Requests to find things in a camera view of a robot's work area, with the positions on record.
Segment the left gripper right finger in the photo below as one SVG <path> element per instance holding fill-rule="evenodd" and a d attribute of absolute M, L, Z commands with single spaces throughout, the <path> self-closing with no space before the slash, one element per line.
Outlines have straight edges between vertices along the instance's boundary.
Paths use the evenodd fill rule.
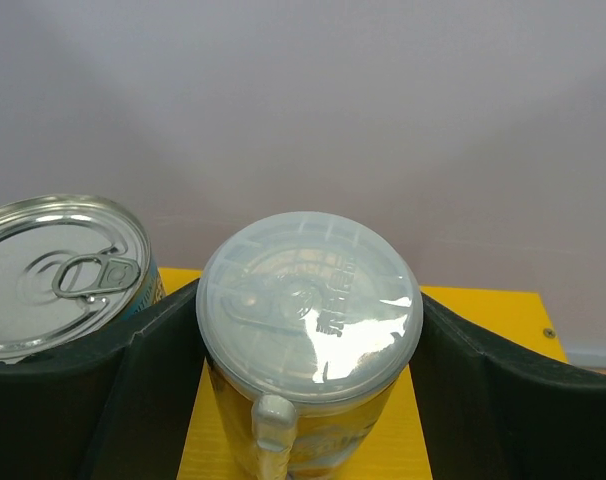
<path fill-rule="evenodd" d="M 606 375 L 423 298 L 409 369 L 435 479 L 606 479 Z"/>

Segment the white lid clear jar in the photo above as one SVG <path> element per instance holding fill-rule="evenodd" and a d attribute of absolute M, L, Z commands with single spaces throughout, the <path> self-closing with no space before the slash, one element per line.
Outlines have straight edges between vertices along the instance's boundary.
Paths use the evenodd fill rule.
<path fill-rule="evenodd" d="M 321 212 L 232 235 L 195 306 L 223 428 L 249 479 L 334 478 L 379 420 L 423 324 L 399 253 Z"/>

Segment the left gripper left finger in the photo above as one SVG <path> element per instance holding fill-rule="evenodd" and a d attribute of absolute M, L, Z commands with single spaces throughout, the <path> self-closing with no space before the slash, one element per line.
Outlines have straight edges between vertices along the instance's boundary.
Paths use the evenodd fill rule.
<path fill-rule="evenodd" d="M 204 363 L 196 290 L 0 363 L 0 479 L 175 478 Z"/>

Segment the blue label tin can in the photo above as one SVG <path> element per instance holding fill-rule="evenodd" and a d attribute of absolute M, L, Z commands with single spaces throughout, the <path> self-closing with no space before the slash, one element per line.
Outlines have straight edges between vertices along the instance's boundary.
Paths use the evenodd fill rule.
<path fill-rule="evenodd" d="M 125 320 L 165 290 L 141 221 L 99 196 L 0 207 L 0 363 L 18 363 Z"/>

